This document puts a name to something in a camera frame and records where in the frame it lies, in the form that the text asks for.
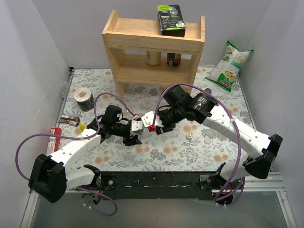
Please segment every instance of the cable clip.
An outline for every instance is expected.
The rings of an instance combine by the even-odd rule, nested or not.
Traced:
[[[235,115],[235,116],[233,116],[233,118],[232,119],[230,119],[230,125],[232,125],[232,123],[233,122],[235,122],[236,121],[236,119],[237,119],[237,116]]]
[[[87,146],[87,141],[83,139],[83,137],[82,137],[81,134],[80,134],[80,140],[81,140],[81,141],[84,141],[84,142],[86,143],[86,152],[88,152],[88,151],[89,151],[89,148],[88,148],[88,146]]]

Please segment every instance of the gray wall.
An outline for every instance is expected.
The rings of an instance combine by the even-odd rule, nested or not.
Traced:
[[[114,9],[120,17],[156,19],[162,0],[33,0],[64,60],[70,67],[109,67],[102,30]],[[240,50],[248,45],[271,0],[175,0],[185,21],[206,16],[201,64],[216,65],[229,39]]]
[[[258,130],[284,139],[275,164],[298,227],[304,227],[303,9],[300,0],[272,1],[248,46],[255,52],[241,72]]]
[[[15,151],[27,136],[54,126],[68,68],[31,0],[0,0],[0,41],[0,227],[16,228],[29,188],[15,168]],[[34,139],[21,149],[27,176],[47,142]]]

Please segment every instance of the shelf leg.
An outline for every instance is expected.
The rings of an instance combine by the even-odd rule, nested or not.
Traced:
[[[196,72],[199,68],[199,63],[200,63],[200,56],[203,50],[203,44],[201,45],[200,49],[199,49],[199,54],[198,55],[192,55],[191,57],[191,70],[190,70],[190,80],[189,83],[190,84],[194,84],[194,80],[195,80],[195,76],[196,76]],[[192,87],[189,87],[188,89],[188,93],[191,94],[192,92]]]
[[[115,85],[116,85],[116,91],[117,91],[118,96],[121,99],[123,99],[125,92],[127,90],[128,84],[124,83],[124,82],[116,82]]]

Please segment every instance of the brown glass bottle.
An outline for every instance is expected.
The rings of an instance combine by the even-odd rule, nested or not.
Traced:
[[[167,64],[171,67],[178,67],[181,64],[181,54],[168,53]]]

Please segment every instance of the bottle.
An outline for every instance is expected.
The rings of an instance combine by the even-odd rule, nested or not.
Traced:
[[[147,51],[147,63],[150,65],[158,65],[161,63],[162,53],[158,51]]]
[[[178,67],[181,64],[181,54],[168,53],[167,64],[171,67]]]

